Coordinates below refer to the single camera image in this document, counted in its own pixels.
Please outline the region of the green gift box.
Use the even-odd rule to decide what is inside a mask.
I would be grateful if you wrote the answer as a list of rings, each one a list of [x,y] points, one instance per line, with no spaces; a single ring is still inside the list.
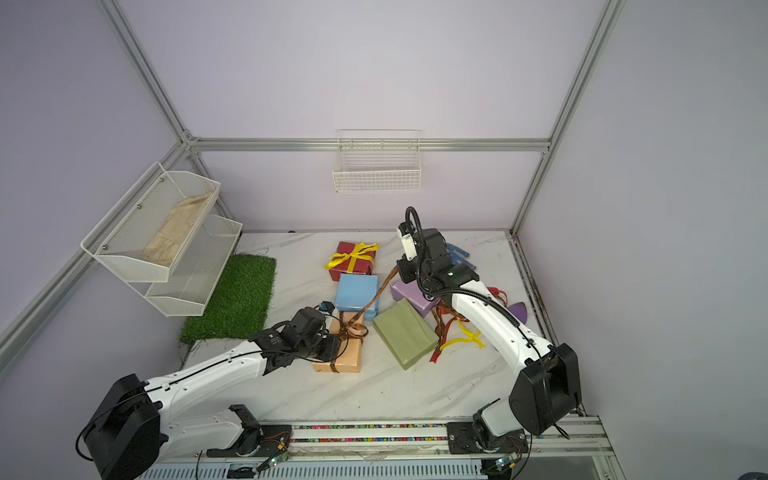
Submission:
[[[403,370],[431,355],[438,336],[408,300],[400,300],[377,315],[373,326]]]

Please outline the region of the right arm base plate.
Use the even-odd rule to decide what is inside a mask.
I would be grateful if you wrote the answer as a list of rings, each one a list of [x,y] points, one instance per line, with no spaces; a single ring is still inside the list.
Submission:
[[[526,432],[506,400],[486,404],[470,421],[448,422],[446,429],[451,454],[529,452]]]

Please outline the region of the purple gift box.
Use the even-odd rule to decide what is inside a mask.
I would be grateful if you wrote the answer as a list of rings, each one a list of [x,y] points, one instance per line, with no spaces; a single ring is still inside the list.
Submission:
[[[439,303],[437,298],[426,297],[416,281],[405,283],[398,280],[390,287],[390,293],[396,302],[407,300],[422,318],[425,318]]]

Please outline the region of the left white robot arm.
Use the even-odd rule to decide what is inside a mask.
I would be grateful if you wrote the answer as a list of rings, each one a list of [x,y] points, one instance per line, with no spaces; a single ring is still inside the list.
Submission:
[[[191,453],[261,455],[260,471],[290,442],[289,427],[263,427],[243,404],[192,416],[190,410],[240,383],[256,380],[296,360],[332,364],[347,342],[312,307],[266,328],[223,354],[177,372],[115,381],[75,439],[75,451],[103,479],[136,479],[156,462]]]

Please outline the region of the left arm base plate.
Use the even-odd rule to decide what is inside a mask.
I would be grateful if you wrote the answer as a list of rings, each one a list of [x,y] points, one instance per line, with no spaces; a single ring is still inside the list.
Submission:
[[[242,432],[230,447],[207,450],[207,457],[272,458],[276,457],[282,450],[286,450],[289,446],[292,435],[291,425],[262,424],[243,404],[231,405],[229,411],[237,416]]]

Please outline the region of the blue gift box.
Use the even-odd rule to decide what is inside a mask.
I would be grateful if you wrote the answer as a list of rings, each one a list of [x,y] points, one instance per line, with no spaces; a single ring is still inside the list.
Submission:
[[[376,275],[342,274],[334,301],[339,312],[357,313],[368,305],[380,288]]]

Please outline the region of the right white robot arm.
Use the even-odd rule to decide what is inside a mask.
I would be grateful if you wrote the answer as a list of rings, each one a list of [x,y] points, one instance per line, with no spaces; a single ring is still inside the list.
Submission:
[[[520,430],[538,436],[581,405],[578,356],[570,346],[555,345],[521,323],[475,270],[453,262],[443,235],[423,228],[414,207],[406,208],[398,236],[403,246],[397,261],[401,279],[416,283],[424,296],[442,300],[469,320],[512,371],[508,397],[474,416],[473,427],[483,442]]]

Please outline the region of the orange gift box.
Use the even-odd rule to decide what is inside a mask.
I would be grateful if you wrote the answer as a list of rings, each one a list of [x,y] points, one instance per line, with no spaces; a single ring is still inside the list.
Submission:
[[[333,361],[312,364],[316,372],[337,374],[360,372],[362,347],[368,328],[364,317],[355,319],[356,315],[356,312],[340,312],[332,320],[329,334],[336,335],[340,343],[331,350]]]

